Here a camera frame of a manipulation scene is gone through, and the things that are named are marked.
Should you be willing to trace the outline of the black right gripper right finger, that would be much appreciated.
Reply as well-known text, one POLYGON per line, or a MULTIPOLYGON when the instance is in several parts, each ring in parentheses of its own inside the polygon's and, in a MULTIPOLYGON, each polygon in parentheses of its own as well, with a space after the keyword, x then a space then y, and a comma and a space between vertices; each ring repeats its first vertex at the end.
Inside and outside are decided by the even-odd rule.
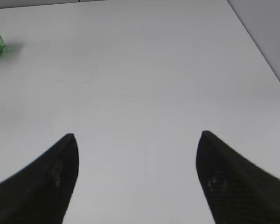
POLYGON ((202 131, 196 171, 216 224, 280 224, 280 179, 202 131))

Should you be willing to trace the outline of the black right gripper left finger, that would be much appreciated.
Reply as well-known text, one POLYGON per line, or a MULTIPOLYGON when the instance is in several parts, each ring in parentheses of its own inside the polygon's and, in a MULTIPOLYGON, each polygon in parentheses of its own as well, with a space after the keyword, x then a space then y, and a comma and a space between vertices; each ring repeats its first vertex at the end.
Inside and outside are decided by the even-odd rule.
POLYGON ((61 224, 79 172, 74 134, 0 182, 0 224, 61 224))

